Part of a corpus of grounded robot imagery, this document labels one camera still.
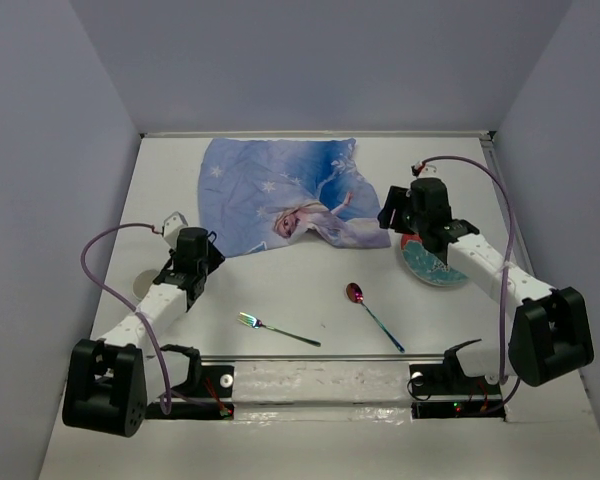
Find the iridescent spoon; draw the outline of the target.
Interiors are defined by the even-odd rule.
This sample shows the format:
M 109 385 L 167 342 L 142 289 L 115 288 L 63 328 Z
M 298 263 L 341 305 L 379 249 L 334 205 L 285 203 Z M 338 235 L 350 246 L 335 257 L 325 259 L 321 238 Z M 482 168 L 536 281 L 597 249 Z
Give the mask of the iridescent spoon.
M 400 352 L 404 353 L 405 348 L 403 345 L 395 338 L 395 336 L 387 329 L 384 323 L 371 311 L 371 309 L 366 305 L 364 301 L 364 294 L 361 287 L 355 283 L 351 282 L 345 287 L 345 293 L 347 298 L 360 306 L 367 312 L 367 314 L 374 320 L 376 325 L 384 332 L 384 334 L 389 338 L 394 347 Z

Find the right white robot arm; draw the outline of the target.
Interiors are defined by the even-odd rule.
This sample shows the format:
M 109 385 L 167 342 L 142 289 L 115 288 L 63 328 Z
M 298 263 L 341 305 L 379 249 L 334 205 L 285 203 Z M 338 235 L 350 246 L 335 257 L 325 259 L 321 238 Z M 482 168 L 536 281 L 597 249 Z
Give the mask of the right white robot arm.
M 446 185 L 419 178 L 390 188 L 378 221 L 381 228 L 416 234 L 426 251 L 466 276 L 499 306 L 499 341 L 474 340 L 454 349 L 440 368 L 442 384 L 462 392 L 477 377 L 515 377 L 538 387 L 590 365 L 594 346 L 583 295 L 558 289 L 500 254 L 480 230 L 452 215 Z

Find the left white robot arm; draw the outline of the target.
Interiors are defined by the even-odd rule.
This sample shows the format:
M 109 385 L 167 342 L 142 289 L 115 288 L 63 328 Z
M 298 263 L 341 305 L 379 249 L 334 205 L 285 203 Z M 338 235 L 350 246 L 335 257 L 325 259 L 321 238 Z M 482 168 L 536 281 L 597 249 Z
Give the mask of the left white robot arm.
M 183 227 L 171 239 L 169 259 L 139 303 L 109 332 L 73 347 L 62 406 L 66 426 L 131 437 L 151 403 L 170 415 L 176 400 L 190 402 L 199 387 L 221 419 L 232 416 L 204 375 L 200 352 L 158 341 L 189 312 L 224 261 L 214 233 L 203 228 Z

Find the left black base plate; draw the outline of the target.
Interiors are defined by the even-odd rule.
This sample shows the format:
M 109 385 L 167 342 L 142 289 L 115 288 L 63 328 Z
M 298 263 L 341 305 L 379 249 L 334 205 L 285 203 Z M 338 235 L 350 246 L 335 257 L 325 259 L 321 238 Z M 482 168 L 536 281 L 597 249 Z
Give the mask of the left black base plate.
M 229 421 L 234 418 L 232 400 L 235 368 L 231 364 L 203 364 L 195 385 L 175 388 L 172 408 L 165 415 L 159 404 L 147 407 L 147 420 Z

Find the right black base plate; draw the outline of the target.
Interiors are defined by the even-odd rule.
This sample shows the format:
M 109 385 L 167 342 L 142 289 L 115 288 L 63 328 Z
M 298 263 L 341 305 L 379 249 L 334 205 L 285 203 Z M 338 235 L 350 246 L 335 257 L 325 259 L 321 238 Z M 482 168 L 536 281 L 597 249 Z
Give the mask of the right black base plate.
M 481 377 L 454 376 L 442 363 L 410 365 L 407 393 L 414 420 L 506 418 L 498 385 Z

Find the red and blue plate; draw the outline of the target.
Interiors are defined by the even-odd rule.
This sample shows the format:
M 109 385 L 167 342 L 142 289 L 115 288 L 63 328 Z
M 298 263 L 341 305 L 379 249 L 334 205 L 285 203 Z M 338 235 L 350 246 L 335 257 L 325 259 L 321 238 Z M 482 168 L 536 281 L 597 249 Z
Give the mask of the red and blue plate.
M 428 252 L 417 234 L 403 234 L 399 245 L 407 269 L 421 282 L 439 288 L 460 287 L 468 282 L 464 274 Z

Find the blue princess print cloth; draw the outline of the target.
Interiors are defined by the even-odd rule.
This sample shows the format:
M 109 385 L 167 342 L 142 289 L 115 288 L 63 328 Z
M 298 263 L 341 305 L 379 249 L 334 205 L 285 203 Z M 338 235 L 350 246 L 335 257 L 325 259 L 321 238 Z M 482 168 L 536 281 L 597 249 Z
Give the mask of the blue princess print cloth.
M 355 148 L 353 138 L 214 139 L 198 179 L 200 224 L 226 257 L 290 246 L 307 232 L 336 248 L 387 248 L 378 195 Z

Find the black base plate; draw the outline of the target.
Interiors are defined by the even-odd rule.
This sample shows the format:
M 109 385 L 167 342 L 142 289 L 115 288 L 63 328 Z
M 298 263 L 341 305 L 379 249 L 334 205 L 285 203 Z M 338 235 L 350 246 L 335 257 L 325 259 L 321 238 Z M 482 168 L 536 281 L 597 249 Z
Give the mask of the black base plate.
M 481 377 L 454 376 L 442 363 L 410 365 L 407 393 L 414 420 L 506 418 L 498 385 Z
M 159 404 L 147 407 L 147 420 L 229 421 L 234 418 L 232 400 L 235 368 L 231 364 L 203 364 L 195 385 L 175 388 L 172 408 L 165 415 Z

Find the iridescent fork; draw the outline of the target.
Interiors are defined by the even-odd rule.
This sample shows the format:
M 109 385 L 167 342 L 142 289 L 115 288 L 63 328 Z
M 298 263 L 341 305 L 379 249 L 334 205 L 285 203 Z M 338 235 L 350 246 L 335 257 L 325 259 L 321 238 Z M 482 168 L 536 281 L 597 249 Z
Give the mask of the iridescent fork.
M 238 314 L 237 321 L 240 322 L 241 324 L 249 327 L 249 328 L 252 328 L 252 329 L 265 329 L 265 330 L 268 330 L 268 331 L 271 331 L 271 332 L 283 335 L 285 337 L 294 339 L 296 341 L 305 343 L 307 345 L 310 345 L 310 346 L 313 346 L 313 347 L 316 347 L 316 348 L 320 348 L 322 346 L 322 344 L 319 341 L 316 341 L 316 340 L 309 339 L 309 338 L 306 338 L 306 337 L 303 337 L 303 336 L 300 336 L 300 335 L 296 335 L 296 334 L 290 333 L 288 331 L 285 331 L 285 330 L 282 330 L 280 328 L 271 326 L 269 324 L 265 324 L 259 318 L 255 317 L 253 315 L 244 313 L 244 312 L 240 312 Z

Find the silver front table rail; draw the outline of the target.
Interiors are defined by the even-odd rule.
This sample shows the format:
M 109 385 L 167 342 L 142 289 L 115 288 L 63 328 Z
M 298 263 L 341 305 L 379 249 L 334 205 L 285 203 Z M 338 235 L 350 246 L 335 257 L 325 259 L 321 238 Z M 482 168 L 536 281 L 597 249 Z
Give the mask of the silver front table rail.
M 349 354 L 349 355 L 202 355 L 201 360 L 207 363 L 228 363 L 247 361 L 351 361 L 351 362 L 382 362 L 407 361 L 437 363 L 444 358 L 442 353 L 427 354 Z

